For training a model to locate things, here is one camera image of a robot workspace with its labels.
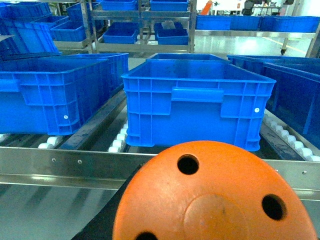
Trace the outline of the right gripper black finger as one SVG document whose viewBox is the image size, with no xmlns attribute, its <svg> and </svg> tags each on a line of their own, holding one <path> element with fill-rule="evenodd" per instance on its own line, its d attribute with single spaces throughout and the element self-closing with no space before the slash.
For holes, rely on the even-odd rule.
<svg viewBox="0 0 320 240">
<path fill-rule="evenodd" d="M 131 207 L 142 208 L 142 195 L 134 193 L 129 195 L 128 188 L 132 183 L 136 183 L 135 175 L 144 168 L 144 164 L 139 164 L 131 175 L 125 180 L 123 185 L 116 191 L 106 205 L 93 217 L 87 225 L 80 230 L 74 240 L 112 240 L 114 224 L 117 216 L 118 207 L 122 204 L 122 199 L 130 200 Z"/>
</svg>

